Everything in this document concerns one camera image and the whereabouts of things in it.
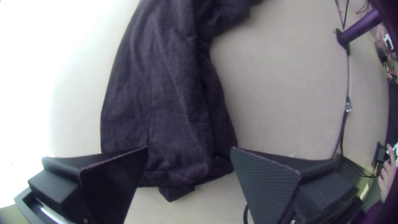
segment dark purple towel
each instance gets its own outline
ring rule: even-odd
[[[233,167],[236,136],[212,39],[254,0],[142,0],[119,46],[101,113],[101,150],[149,147],[140,186],[168,201]]]

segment black cable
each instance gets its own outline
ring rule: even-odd
[[[347,163],[347,165],[349,165],[358,175],[360,175],[361,177],[364,178],[376,178],[379,176],[381,169],[379,167],[377,167],[376,172],[372,173],[371,175],[367,175],[362,168],[355,164],[354,162],[344,158],[344,161]]]
[[[363,12],[365,12],[368,9],[369,6],[369,2],[368,0],[365,0],[365,4],[362,6],[362,8],[360,10],[358,10],[355,14],[361,14]]]
[[[345,6],[345,16],[344,16],[343,29],[345,28],[345,21],[347,20],[348,3],[349,3],[349,0],[347,0],[347,4]]]

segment black base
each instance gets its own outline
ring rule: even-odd
[[[349,43],[343,43],[340,39],[342,32],[339,29],[336,29],[336,39],[337,42],[339,42],[339,44],[346,50],[347,55],[349,56],[351,54],[351,51],[349,50]]]

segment hand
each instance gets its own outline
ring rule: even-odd
[[[383,168],[381,169],[381,176],[377,179],[380,186],[381,202],[385,202],[390,192],[391,185],[393,184],[395,173],[397,171],[397,165],[395,162],[395,154],[393,148],[387,145],[387,150],[390,155],[390,164],[388,161],[384,162]]]

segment person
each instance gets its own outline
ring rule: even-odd
[[[387,150],[390,155],[390,162],[385,161],[380,176],[377,182],[380,186],[381,202],[384,203],[390,192],[391,186],[394,181],[395,173],[397,172],[395,153],[391,145],[387,145]]]
[[[397,172],[396,156],[390,144],[387,145],[387,151],[390,156],[390,162],[385,161],[383,168],[381,169],[380,176],[377,182],[380,186],[380,201],[372,206],[367,213],[360,212],[355,219],[351,222],[352,224],[374,224],[374,221],[386,202],[391,186],[394,181],[394,177]]]

